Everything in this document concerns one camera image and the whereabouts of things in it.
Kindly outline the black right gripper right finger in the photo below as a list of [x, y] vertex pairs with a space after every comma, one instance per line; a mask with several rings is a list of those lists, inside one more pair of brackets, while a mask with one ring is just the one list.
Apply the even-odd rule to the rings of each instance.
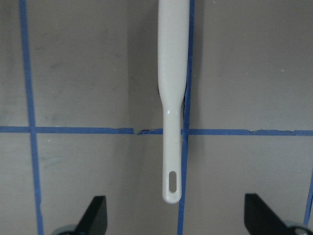
[[256, 193], [245, 194], [244, 225], [250, 235], [287, 235], [288, 227]]

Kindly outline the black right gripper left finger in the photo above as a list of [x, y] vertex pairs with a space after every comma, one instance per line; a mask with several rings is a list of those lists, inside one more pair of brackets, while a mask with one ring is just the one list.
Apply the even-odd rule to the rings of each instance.
[[108, 227], [105, 196], [95, 196], [76, 226], [76, 235], [104, 235]]

